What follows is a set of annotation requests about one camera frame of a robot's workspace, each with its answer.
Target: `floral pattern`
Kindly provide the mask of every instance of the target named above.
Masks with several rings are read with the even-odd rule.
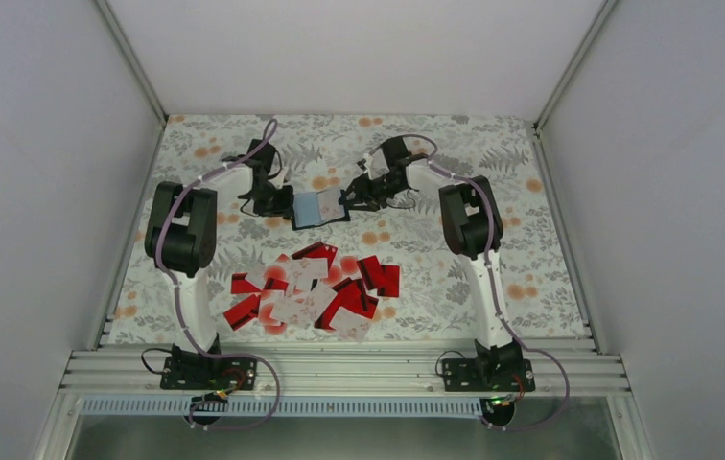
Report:
[[[527,337],[582,335],[563,253],[537,171],[524,123],[516,118],[466,116],[279,116],[272,143],[292,171],[295,192],[345,186],[361,173],[356,162],[386,138],[421,133],[440,151],[436,161],[465,175],[490,181],[504,226],[501,269],[512,325]],[[260,137],[268,115],[175,115],[169,119],[151,188],[163,180],[189,183],[219,166],[224,154],[241,154]],[[413,153],[428,152],[424,141],[408,139]],[[322,330],[268,331],[252,321],[233,332],[222,313],[244,296],[229,293],[230,276],[281,253],[316,241],[343,256],[376,255],[401,267],[400,297],[381,299],[366,340],[474,337],[476,316],[464,271],[444,242],[438,202],[416,192],[391,200],[378,213],[353,212],[350,222],[294,232],[281,218],[241,212],[235,196],[219,196],[218,247],[207,284],[210,310],[222,340],[339,340]],[[172,299],[160,272],[143,250],[152,200],[145,203],[129,268],[114,314],[110,339],[154,343],[174,336]]]

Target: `red card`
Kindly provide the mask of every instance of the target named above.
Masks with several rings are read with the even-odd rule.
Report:
[[[250,295],[234,305],[230,310],[225,311],[224,319],[227,320],[227,323],[229,323],[233,331],[238,331],[239,328],[248,323],[252,318],[258,317],[260,305],[261,297],[258,295]]]
[[[264,290],[286,290],[289,283],[275,278],[267,278],[267,283],[264,285]]]
[[[295,252],[292,254],[293,259],[325,259],[327,264],[327,268],[332,267],[332,263],[335,261],[335,256],[337,256],[337,248],[326,244],[322,241],[318,241],[314,244],[310,244],[307,247],[304,247],[303,249]]]
[[[246,273],[233,273],[230,284],[231,294],[253,294],[255,292],[261,292],[261,290],[246,280]]]
[[[377,289],[380,297],[399,297],[399,265],[383,265],[386,285]]]
[[[386,273],[377,256],[359,260],[357,266],[360,268],[360,274],[367,290],[382,288],[386,285]]]
[[[340,299],[339,295],[335,297],[335,300],[333,300],[332,303],[329,304],[329,307],[323,312],[323,314],[317,319],[317,321],[315,321],[316,329],[322,329],[324,331],[334,330],[330,328],[329,325],[332,324],[332,320],[335,318],[335,314],[337,314],[337,311],[339,310],[341,300],[342,299]]]

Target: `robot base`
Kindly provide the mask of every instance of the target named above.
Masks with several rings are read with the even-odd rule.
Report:
[[[485,391],[518,392],[518,382],[512,377],[518,376],[524,385],[524,391],[535,390],[535,377],[532,364],[524,359],[515,369],[503,369],[492,381],[484,381],[474,359],[442,359],[444,390],[451,393],[475,393]]]

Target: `black bracket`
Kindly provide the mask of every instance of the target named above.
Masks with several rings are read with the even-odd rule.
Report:
[[[489,200],[488,203],[481,200],[481,196],[472,185],[463,183],[439,189],[439,205],[444,241],[447,243],[447,247],[454,254],[464,254],[475,260],[479,254],[484,252],[484,246],[487,245],[489,236],[486,206],[489,206],[492,211],[495,228],[492,241],[493,250],[497,251],[501,246],[503,225],[489,181],[482,175],[473,177],[472,180],[484,190]]]
[[[476,357],[443,359],[444,389],[450,392],[532,392],[532,363],[523,358],[521,345],[512,342],[490,348],[476,340]]]
[[[410,188],[406,168],[410,163],[426,159],[428,155],[411,155],[402,137],[385,140],[380,148],[388,165],[388,172],[371,179],[368,174],[354,178],[345,190],[343,205],[349,211],[379,211],[387,208],[387,201]]]
[[[219,354],[221,347],[218,338],[209,353]],[[171,355],[165,359],[162,380],[159,387],[163,390],[235,390],[250,391],[255,388],[255,375],[258,363],[248,357],[230,359],[212,359],[195,352],[185,352],[174,345]],[[237,386],[241,374],[244,382]]]
[[[153,193],[153,206],[145,236],[145,253],[154,259],[159,232],[171,212],[182,184],[161,182]],[[175,218],[188,215],[187,225],[171,222],[162,247],[162,263],[193,278],[216,254],[216,210],[218,194],[209,189],[192,190],[184,197]]]
[[[261,139],[253,139],[246,151],[250,152],[261,142]],[[246,166],[252,169],[252,189],[243,195],[238,195],[238,198],[251,199],[252,212],[256,216],[291,219],[294,189],[291,185],[285,185],[277,189],[269,182],[269,172],[272,170],[272,162],[276,154],[279,155],[280,153],[272,144],[267,143],[252,158],[244,162]],[[225,156],[222,161],[235,161],[238,158],[238,156]]]

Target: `white enclosure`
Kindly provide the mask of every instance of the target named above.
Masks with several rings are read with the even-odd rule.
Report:
[[[0,1],[0,458],[100,321],[159,128],[92,2]]]
[[[168,113],[534,120],[601,0],[111,0]]]

